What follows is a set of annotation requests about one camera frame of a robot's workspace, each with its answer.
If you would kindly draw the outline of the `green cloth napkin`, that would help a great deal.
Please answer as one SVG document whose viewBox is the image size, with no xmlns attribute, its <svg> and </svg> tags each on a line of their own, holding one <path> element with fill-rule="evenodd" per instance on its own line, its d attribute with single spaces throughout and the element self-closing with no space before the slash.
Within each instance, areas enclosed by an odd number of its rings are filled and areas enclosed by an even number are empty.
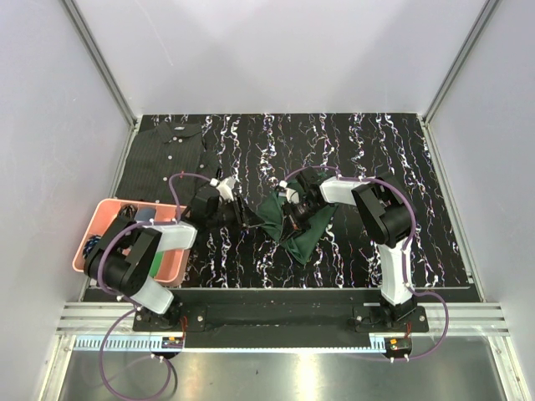
<svg viewBox="0 0 535 401">
<path fill-rule="evenodd" d="M 312 256 L 321 237 L 324 235 L 337 206 L 325 206 L 315 216 L 309 219 L 310 228 L 303 234 L 286 241 L 282 239 L 283 210 L 282 199 L 275 194 L 266 198 L 257 209 L 257 215 L 263 219 L 262 229 L 293 259 L 304 265 Z"/>
</svg>

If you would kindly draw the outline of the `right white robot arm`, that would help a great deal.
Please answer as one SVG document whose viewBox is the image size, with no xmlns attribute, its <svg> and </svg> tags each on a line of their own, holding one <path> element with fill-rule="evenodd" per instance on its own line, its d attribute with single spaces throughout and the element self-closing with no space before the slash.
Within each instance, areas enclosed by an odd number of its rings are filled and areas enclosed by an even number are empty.
<svg viewBox="0 0 535 401">
<path fill-rule="evenodd" d="M 292 173 L 302 188 L 289 186 L 289 178 L 278 183 L 286 200 L 282 204 L 281 239 L 286 241 L 308 231 L 310 220 L 326 206 L 354 206 L 370 239 L 380 251 L 382 271 L 380 321 L 398 331 L 416 308 L 416 295 L 408 272 L 410 247 L 415 235 L 415 212 L 391 173 L 378 177 L 320 177 L 315 168 Z"/>
</svg>

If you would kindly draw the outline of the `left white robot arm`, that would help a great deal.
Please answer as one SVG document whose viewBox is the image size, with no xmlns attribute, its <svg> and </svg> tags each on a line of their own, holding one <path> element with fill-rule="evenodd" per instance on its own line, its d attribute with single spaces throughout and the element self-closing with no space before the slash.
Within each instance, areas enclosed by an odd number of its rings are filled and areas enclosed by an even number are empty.
<svg viewBox="0 0 535 401">
<path fill-rule="evenodd" d="M 84 259 L 84 274 L 103 290 L 151 311 L 151 321 L 170 331 L 181 311 L 172 292 L 150 275 L 156 254 L 186 251 L 199 233 L 221 228 L 247 230 L 263 220 L 234 189 L 233 178 L 211 179 L 185 208 L 173 206 L 169 220 L 116 216 Z"/>
</svg>

